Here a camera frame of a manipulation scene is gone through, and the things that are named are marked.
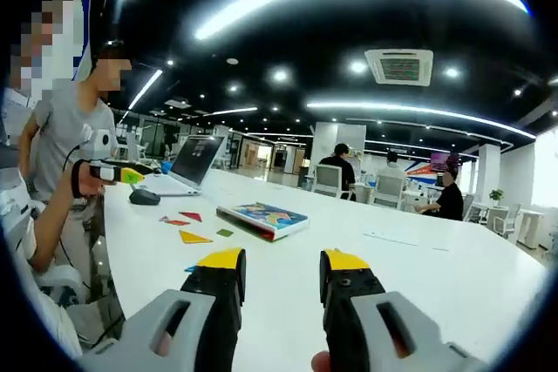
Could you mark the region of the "person's right hand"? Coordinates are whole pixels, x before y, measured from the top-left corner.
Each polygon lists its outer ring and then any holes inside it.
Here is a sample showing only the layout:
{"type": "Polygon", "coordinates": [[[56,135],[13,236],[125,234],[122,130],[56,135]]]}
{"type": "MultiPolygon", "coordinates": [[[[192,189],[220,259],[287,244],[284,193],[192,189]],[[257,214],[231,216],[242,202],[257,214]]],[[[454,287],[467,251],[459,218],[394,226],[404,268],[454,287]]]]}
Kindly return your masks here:
{"type": "Polygon", "coordinates": [[[315,354],[311,359],[311,368],[313,372],[331,372],[330,352],[325,350],[315,354]]]}

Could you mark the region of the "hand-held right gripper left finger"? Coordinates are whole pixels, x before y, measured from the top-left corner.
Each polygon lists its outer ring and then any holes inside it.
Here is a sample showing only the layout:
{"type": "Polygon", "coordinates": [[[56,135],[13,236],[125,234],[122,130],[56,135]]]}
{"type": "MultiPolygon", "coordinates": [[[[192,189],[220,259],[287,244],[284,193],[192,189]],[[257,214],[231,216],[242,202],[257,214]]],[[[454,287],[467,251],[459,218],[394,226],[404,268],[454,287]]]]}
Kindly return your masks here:
{"type": "Polygon", "coordinates": [[[229,371],[245,300],[246,252],[201,259],[181,289],[169,289],[126,320],[118,340],[83,355],[84,371],[229,371]]]}

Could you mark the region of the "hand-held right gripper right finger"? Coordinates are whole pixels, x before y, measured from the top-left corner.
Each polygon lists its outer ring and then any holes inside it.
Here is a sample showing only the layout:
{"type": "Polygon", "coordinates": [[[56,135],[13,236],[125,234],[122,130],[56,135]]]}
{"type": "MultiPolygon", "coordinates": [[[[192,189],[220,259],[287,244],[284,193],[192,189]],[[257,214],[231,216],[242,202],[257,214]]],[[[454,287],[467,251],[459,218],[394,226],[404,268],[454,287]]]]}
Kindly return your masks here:
{"type": "Polygon", "coordinates": [[[486,371],[370,266],[338,249],[320,253],[320,301],[332,371],[486,371]]]}

